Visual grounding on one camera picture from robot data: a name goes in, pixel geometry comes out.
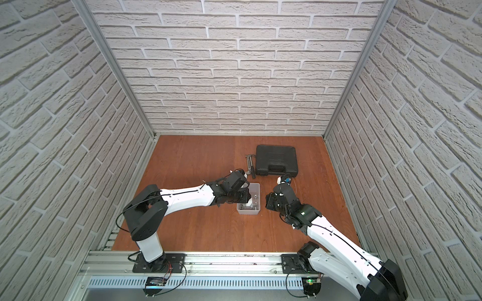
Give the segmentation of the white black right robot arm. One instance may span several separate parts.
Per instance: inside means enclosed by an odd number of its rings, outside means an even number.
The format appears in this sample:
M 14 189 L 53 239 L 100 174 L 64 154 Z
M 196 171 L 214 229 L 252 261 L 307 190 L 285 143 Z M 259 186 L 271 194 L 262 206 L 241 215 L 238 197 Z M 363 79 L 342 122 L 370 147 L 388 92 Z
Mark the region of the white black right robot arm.
M 302 204 L 290 184 L 278 184 L 266 196 L 266 208 L 311 238 L 298 256 L 306 271 L 329 276 L 359 300 L 407 300 L 401 268 L 360 248 L 310 204 Z

